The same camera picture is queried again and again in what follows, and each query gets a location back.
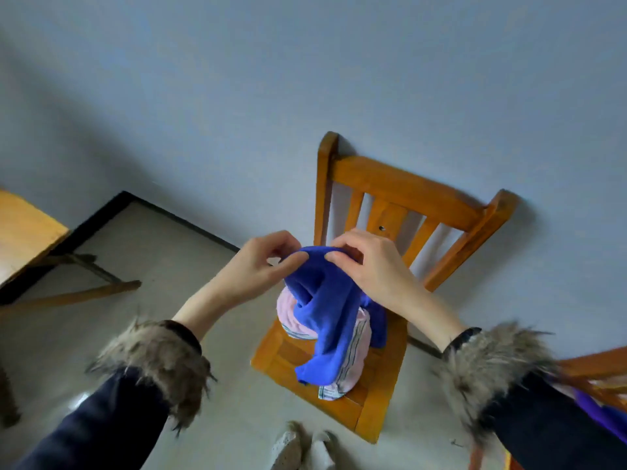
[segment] chair seat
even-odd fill
[[[278,320],[274,321],[263,338],[251,364],[278,385],[315,405],[367,442],[375,444],[383,427],[407,347],[407,321],[390,311],[387,313],[387,346],[381,349],[370,348],[361,378],[340,399],[319,399],[318,386],[303,385],[297,381],[295,368],[311,359],[315,340],[289,337]]]

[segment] chair backrest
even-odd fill
[[[366,193],[374,197],[366,230],[395,240],[408,212],[425,216],[403,255],[411,266],[420,250],[442,223],[464,233],[429,272],[425,288],[435,290],[512,215],[518,197],[500,190],[490,204],[450,186],[385,165],[370,158],[337,152],[339,134],[327,132],[318,149],[314,245],[325,245],[334,181],[352,188],[344,230],[357,225]]]
[[[560,362],[563,381],[627,412],[627,347]]]
[[[69,229],[32,204],[0,190],[0,286],[45,256]]]

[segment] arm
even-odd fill
[[[139,469],[171,415],[188,427],[208,391],[200,341],[228,310],[277,284],[307,260],[287,231],[247,242],[172,320],[135,322],[90,371],[109,378],[22,459],[17,469]],[[270,267],[270,257],[285,257]]]
[[[516,323],[467,328],[417,282],[389,239],[352,230],[331,245],[348,255],[329,252],[327,260],[443,352],[444,393],[476,442],[494,432],[525,470],[624,467],[627,446],[547,382],[559,368],[541,333]]]

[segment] wooden chair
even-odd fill
[[[0,306],[0,318],[9,312],[28,311],[79,303],[94,298],[135,290],[139,280],[123,282],[94,261],[90,254],[48,253],[69,234],[70,230],[32,204],[7,191],[0,190],[0,288],[30,267],[76,264],[109,282],[102,287],[64,293],[45,298],[24,300]],[[9,378],[0,365],[0,417],[5,427],[15,424],[20,415],[13,399]]]
[[[627,412],[627,347],[563,360],[560,365],[564,372],[563,384]],[[523,470],[509,452],[505,470]]]
[[[484,206],[442,183],[370,158],[338,155],[338,139],[337,133],[328,132],[318,149],[313,244],[325,245],[333,181],[352,188],[345,230],[356,226],[365,193],[374,196],[367,223],[367,230],[373,234],[395,240],[409,211],[426,217],[403,255],[407,266],[414,261],[438,224],[461,229],[464,234],[428,274],[425,280],[428,290],[435,290],[468,259],[509,219],[517,204],[514,194],[500,190],[490,204]],[[357,385],[335,401],[320,400],[316,386],[297,382],[294,368],[310,359],[314,342],[288,337],[278,320],[262,340],[251,364],[374,444],[383,427],[407,339],[406,320],[388,311],[387,346],[382,350],[370,349]]]

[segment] pink towel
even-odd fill
[[[296,299],[294,295],[286,287],[278,296],[277,315],[283,325],[283,329],[289,336],[297,339],[316,339],[316,332],[303,326],[294,316],[294,306]],[[349,392],[359,381],[362,371],[364,370],[365,357],[368,355],[370,348],[370,338],[372,330],[370,329],[370,315],[368,312],[359,308],[353,335],[350,341],[348,352],[344,357],[344,362],[333,384],[328,386],[320,386],[318,389],[318,398],[324,400],[335,400]]]

